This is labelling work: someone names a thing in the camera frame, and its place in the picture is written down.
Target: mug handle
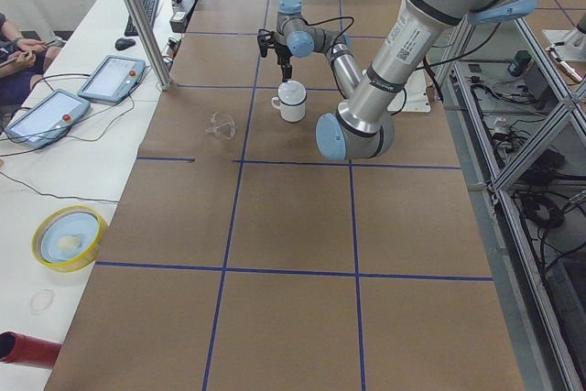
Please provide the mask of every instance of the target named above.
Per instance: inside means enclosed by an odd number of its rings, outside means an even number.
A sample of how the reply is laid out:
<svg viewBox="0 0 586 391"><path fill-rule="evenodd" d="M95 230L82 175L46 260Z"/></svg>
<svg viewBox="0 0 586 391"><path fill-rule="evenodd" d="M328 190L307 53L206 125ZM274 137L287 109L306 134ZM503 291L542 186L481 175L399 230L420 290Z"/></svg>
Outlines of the mug handle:
<svg viewBox="0 0 586 391"><path fill-rule="evenodd" d="M281 110L281 100L278 99L278 96L274 96L273 98L271 98L271 104L277 110Z"/></svg>

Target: black keyboard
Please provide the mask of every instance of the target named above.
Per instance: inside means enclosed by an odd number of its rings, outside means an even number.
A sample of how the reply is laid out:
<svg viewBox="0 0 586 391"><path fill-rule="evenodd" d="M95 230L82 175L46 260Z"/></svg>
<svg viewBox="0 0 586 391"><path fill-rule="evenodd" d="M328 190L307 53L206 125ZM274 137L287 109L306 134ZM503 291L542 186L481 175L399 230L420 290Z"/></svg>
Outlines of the black keyboard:
<svg viewBox="0 0 586 391"><path fill-rule="evenodd" d="M157 18L157 7L158 0L140 0L143 4L143 9L146 13L146 18L152 27L155 24ZM126 23L125 36L132 37L137 36L138 31L136 30L135 24L132 21L132 17L128 16L128 22Z"/></svg>

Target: red cylinder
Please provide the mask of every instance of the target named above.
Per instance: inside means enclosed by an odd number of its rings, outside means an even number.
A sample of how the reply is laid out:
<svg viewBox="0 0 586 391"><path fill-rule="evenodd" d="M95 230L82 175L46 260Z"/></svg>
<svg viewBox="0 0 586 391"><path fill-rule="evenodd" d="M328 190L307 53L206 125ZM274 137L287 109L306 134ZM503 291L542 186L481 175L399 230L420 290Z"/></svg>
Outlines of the red cylinder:
<svg viewBox="0 0 586 391"><path fill-rule="evenodd" d="M25 334L5 331L0 334L0 362L53 368L61 344L26 336Z"/></svg>

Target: yellow tape roll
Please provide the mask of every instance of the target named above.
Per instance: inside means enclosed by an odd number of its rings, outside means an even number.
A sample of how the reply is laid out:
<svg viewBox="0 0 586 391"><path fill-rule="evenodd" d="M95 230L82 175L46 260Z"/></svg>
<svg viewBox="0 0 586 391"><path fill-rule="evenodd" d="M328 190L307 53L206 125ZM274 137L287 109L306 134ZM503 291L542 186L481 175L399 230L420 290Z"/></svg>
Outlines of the yellow tape roll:
<svg viewBox="0 0 586 391"><path fill-rule="evenodd" d="M41 246L43 244L43 239L45 235L50 231L51 227L55 225L55 223L61 221L62 219L72 215L72 214L89 214L91 215L97 222L97 233L93 238L91 244L84 249L79 255L74 256L72 259L68 259L65 261L51 262L45 256L43 256ZM74 270L81 269L82 267L86 267L92 261L95 260L96 256L98 255L98 251L100 249L100 240L103 236L103 233L108 228L108 223L103 219L103 217L96 211L91 208L82 205L73 205L68 208L63 208L62 210L58 210L53 212L49 217L47 217L37 228L35 234L33 235L32 239L32 252L37 261L39 263L45 265L46 267L50 267L53 270L58 272L72 272Z"/></svg>

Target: blue shorts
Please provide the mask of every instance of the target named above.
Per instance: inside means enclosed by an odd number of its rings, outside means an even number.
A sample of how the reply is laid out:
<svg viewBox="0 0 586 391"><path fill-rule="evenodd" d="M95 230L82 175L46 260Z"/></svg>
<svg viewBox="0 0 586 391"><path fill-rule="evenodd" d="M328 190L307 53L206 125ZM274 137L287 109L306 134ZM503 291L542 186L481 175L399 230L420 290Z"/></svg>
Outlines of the blue shorts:
<svg viewBox="0 0 586 391"><path fill-rule="evenodd" d="M43 73L45 54L37 54L35 65L26 71L20 71L0 78L0 105L20 105L30 93L30 80L33 75Z"/></svg>

